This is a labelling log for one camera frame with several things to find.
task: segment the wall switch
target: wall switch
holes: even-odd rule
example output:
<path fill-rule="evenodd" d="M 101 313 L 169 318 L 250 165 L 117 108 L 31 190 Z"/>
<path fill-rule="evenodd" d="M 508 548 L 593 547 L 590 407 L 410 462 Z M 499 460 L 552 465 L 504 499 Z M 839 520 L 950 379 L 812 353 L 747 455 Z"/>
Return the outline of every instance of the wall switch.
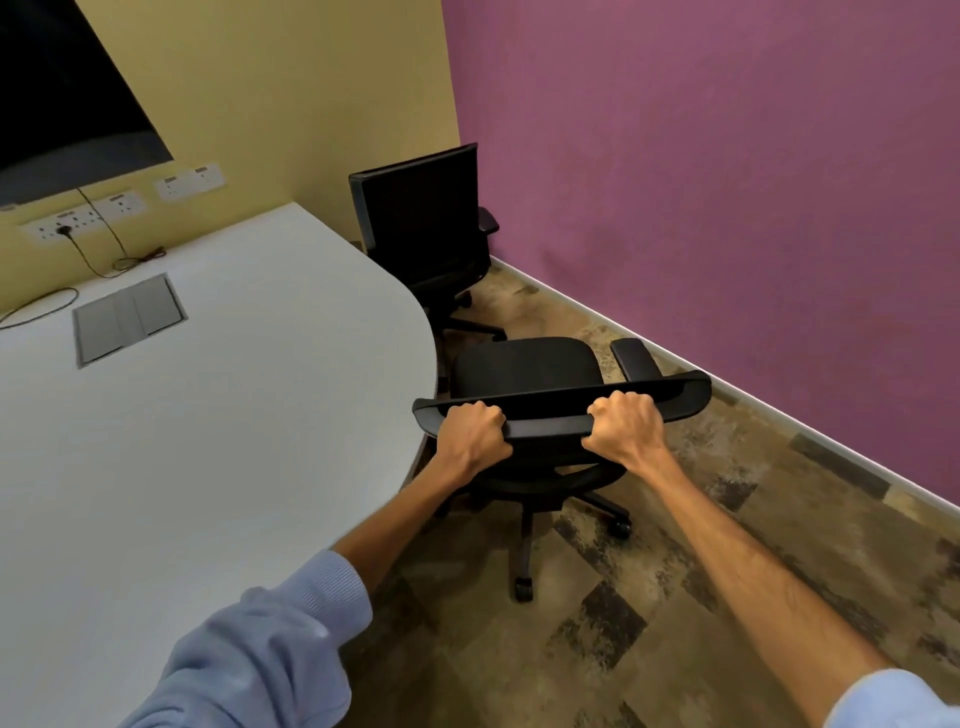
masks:
<path fill-rule="evenodd" d="M 103 200 L 94 200 L 93 208 L 109 223 L 125 217 L 132 217 L 147 211 L 147 204 L 136 192 L 128 189 L 118 195 L 105 197 Z"/>
<path fill-rule="evenodd" d="M 177 175 L 164 177 L 154 182 L 154 189 L 161 200 L 172 203 L 190 195 L 195 195 L 197 189 L 193 172 L 181 172 Z"/>
<path fill-rule="evenodd" d="M 205 164 L 203 167 L 197 167 L 191 174 L 198 192 L 216 189 L 227 183 L 219 164 Z"/>
<path fill-rule="evenodd" d="M 26 232 L 39 243 L 53 244 L 67 242 L 67 239 L 57 232 L 61 226 L 69 226 L 70 234 L 78 237 L 86 232 L 93 232 L 107 225 L 100 219 L 100 215 L 90 205 L 71 207 L 56 215 L 50 215 L 40 220 L 17 226 L 18 230 Z"/>

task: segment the chair caster wheel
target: chair caster wheel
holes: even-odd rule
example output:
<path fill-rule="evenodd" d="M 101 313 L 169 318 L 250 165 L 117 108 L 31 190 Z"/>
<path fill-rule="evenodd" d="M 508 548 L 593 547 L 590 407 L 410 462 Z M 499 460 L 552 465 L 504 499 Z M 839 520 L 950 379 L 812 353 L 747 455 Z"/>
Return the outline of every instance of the chair caster wheel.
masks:
<path fill-rule="evenodd" d="M 533 579 L 524 579 L 521 576 L 514 582 L 514 596 L 521 604 L 534 600 L 534 582 Z"/>
<path fill-rule="evenodd" d="M 631 527 L 629 521 L 609 521 L 607 522 L 607 533 L 619 541 L 626 541 L 630 538 Z"/>

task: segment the office chair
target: office chair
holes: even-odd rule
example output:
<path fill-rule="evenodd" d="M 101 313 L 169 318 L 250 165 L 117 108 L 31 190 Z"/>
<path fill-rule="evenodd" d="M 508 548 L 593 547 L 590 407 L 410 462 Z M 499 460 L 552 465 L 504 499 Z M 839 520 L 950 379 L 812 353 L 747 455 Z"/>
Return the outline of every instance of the office chair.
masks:
<path fill-rule="evenodd" d="M 453 362 L 450 400 L 416 400 L 420 428 L 436 437 L 446 411 L 457 404 L 483 401 L 497 405 L 507 417 L 504 437 L 514 453 L 483 471 L 458 491 L 484 500 L 512 500 L 522 507 L 520 557 L 514 594 L 533 599 L 530 550 L 535 513 L 559 511 L 568 498 L 600 511 L 614 538 L 628 539 L 630 514 L 593 491 L 610 485 L 626 470 L 585 450 L 580 440 L 590 434 L 593 418 L 587 408 L 615 390 L 649 394 L 665 422 L 692 417 L 709 404 L 712 386 L 700 371 L 663 376 L 639 339 L 610 344 L 627 381 L 604 384 L 592 349 L 578 339 L 544 337 L 485 343 L 462 352 Z M 559 474 L 561 466 L 591 465 Z M 449 501 L 438 511 L 445 515 Z"/>
<path fill-rule="evenodd" d="M 490 270 L 488 236 L 500 226 L 478 204 L 477 145 L 378 167 L 349 176 L 350 192 L 368 255 L 404 283 L 426 311 L 446 389 L 445 330 L 492 334 L 500 327 L 453 318 L 469 308 L 467 290 Z"/>

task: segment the white skirting board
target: white skirting board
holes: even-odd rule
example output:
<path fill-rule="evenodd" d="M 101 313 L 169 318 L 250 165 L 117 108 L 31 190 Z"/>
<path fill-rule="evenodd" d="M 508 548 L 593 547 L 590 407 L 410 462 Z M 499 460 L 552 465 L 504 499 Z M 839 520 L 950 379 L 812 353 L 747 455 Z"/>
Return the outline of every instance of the white skirting board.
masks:
<path fill-rule="evenodd" d="M 620 331 L 623 331 L 625 335 L 634 336 L 637 339 L 642 340 L 643 343 L 647 346 L 647 348 L 651 352 L 657 354 L 658 356 L 662 356 L 664 359 L 668 359 L 670 361 L 676 362 L 678 366 L 683 367 L 684 369 L 687 369 L 687 370 L 700 369 L 701 371 L 704 371 L 704 372 L 706 371 L 702 367 L 698 367 L 696 364 L 693 364 L 692 362 L 687 361 L 681 356 L 677 356 L 670 350 L 667 350 L 664 347 L 660 346 L 659 344 L 656 344 L 650 341 L 649 339 L 647 339 L 644 336 L 641 336 L 635 331 L 630 331 L 628 328 L 621 326 L 613 319 L 610 319 L 607 316 L 604 316 L 602 313 L 598 313 L 597 311 L 594 311 L 592 308 L 589 308 L 588 306 L 583 305 L 579 301 L 576 301 L 575 299 L 571 299 L 569 296 L 567 296 L 564 293 L 561 293 L 556 288 L 551 288 L 546 283 L 540 280 L 537 280 L 531 276 L 528 276 L 527 274 L 523 273 L 523 271 L 520 271 L 514 266 L 510 265 L 510 263 L 506 263 L 497 257 L 491 256 L 491 258 L 496 263 L 496 265 L 499 266 L 500 268 L 503 268 L 506 271 L 510 271 L 518 278 L 524 279 L 527 282 L 531 283 L 532 285 L 537 286 L 540 290 L 549 291 L 554 296 L 557 296 L 563 299 L 565 302 L 569 303 L 575 308 L 579 308 L 581 311 L 584 311 L 590 316 L 594 316 L 600 319 L 608 326 L 612 328 L 616 328 Z M 709 374 L 710 378 L 713 380 L 713 386 L 715 389 L 718 389 L 721 392 L 724 392 L 725 394 L 728 394 L 732 397 L 736 397 L 739 400 L 748 401 L 752 407 L 761 411 L 764 415 L 766 415 L 767 417 L 769 417 L 771 420 L 778 423 L 779 425 L 796 432 L 801 432 L 802 434 L 806 435 L 806 437 L 810 438 L 810 440 L 822 446 L 823 448 L 826 448 L 828 450 L 831 450 L 832 452 L 835 452 L 841 457 L 844 457 L 847 460 L 853 462 L 855 465 L 860 466 L 861 468 L 868 471 L 869 473 L 873 473 L 877 477 L 880 477 L 886 480 L 892 486 L 903 489 L 910 495 L 924 501 L 925 503 L 933 506 L 934 508 L 944 511 L 945 513 L 951 515 L 955 519 L 960 519 L 960 506 L 954 505 L 950 501 L 944 498 L 941 498 L 940 496 L 937 496 L 934 493 L 930 493 L 926 488 L 922 488 L 912 480 L 908 480 L 902 475 L 898 475 L 894 473 L 889 468 L 884 468 L 879 463 L 874 462 L 869 457 L 865 457 L 861 455 L 859 452 L 856 452 L 855 450 L 848 448 L 846 445 L 841 445 L 836 440 L 829 438 L 823 432 L 819 432 L 815 430 L 813 427 L 810 427 L 809 425 L 804 425 L 804 423 L 790 417 L 790 415 L 786 414 L 785 412 L 781 412 L 776 407 L 770 404 L 767 404 L 765 401 L 759 400 L 758 398 L 754 397 L 748 392 L 744 392 L 742 389 L 734 387 L 732 384 L 730 384 L 727 381 L 724 381 L 719 376 L 715 376 L 710 372 L 707 372 L 707 374 Z"/>

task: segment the floor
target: floor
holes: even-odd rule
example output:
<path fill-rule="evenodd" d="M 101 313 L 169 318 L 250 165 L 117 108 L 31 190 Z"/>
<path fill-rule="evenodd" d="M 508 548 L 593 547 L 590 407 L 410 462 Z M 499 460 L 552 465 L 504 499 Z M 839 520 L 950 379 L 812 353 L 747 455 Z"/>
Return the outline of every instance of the floor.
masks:
<path fill-rule="evenodd" d="M 581 338 L 622 380 L 607 348 L 622 333 L 554 294 L 493 269 L 473 298 L 458 315 L 511 338 Z M 454 351 L 466 343 L 451 334 Z M 667 433 L 694 482 L 960 702 L 960 524 L 729 396 Z M 538 517 L 530 604 L 510 596 L 517 506 L 458 503 L 429 523 L 343 650 L 344 725 L 803 728 L 656 498 L 631 476 L 601 493 L 630 509 L 631 539 L 576 503 Z"/>

